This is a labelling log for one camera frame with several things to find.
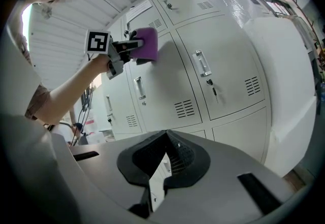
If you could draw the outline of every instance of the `ceiling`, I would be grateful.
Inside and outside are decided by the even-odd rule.
[[[66,0],[56,3],[46,20],[41,6],[30,13],[28,43],[35,71],[53,90],[82,65],[87,29],[108,29],[130,7],[143,0]]]

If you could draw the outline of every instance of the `locker door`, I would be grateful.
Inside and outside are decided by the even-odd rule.
[[[152,7],[138,15],[130,22],[130,31],[138,28],[153,27],[156,28],[159,33],[167,28],[156,6],[151,0],[150,3],[152,4]]]
[[[109,31],[114,41],[121,41],[121,19],[117,20]],[[102,73],[102,89],[107,115],[112,114],[112,129],[116,134],[141,133],[138,117],[133,105],[125,66],[123,73],[109,80],[106,73]]]
[[[137,101],[148,132],[201,123],[185,67],[170,33],[158,39],[158,61],[130,62]]]
[[[220,11],[209,0],[158,0],[175,25],[187,19]]]
[[[253,46],[232,18],[222,15],[200,20],[178,28],[177,32],[196,70],[211,120],[264,99],[250,54]]]
[[[234,146],[259,162],[262,160],[267,127],[266,108],[212,129],[214,140]]]

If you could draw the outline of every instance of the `hand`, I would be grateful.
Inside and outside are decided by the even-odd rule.
[[[108,72],[108,62],[110,61],[109,56],[105,54],[99,54],[95,59],[90,62],[94,64],[94,69],[99,73]]]

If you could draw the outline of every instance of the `vent grille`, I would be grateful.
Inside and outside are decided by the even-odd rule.
[[[246,84],[247,94],[249,96],[261,91],[257,77],[253,77],[251,79],[245,80],[245,84]]]
[[[132,116],[127,116],[127,117],[126,117],[126,120],[127,120],[128,127],[138,126],[138,123],[137,123],[136,117],[134,117],[134,115],[132,115]]]
[[[191,100],[175,103],[175,110],[178,118],[194,115],[194,108]]]
[[[153,22],[151,22],[150,24],[148,24],[150,27],[152,28],[158,28],[159,26],[162,25],[160,19],[154,20]]]
[[[201,7],[201,9],[213,8],[213,5],[211,5],[211,3],[208,2],[208,1],[202,2],[202,3],[198,3],[198,6]]]

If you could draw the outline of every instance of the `purple object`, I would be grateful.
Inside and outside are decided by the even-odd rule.
[[[155,28],[139,28],[135,30],[137,35],[132,38],[132,40],[143,40],[143,46],[131,51],[131,58],[140,59],[158,59],[158,32]]]

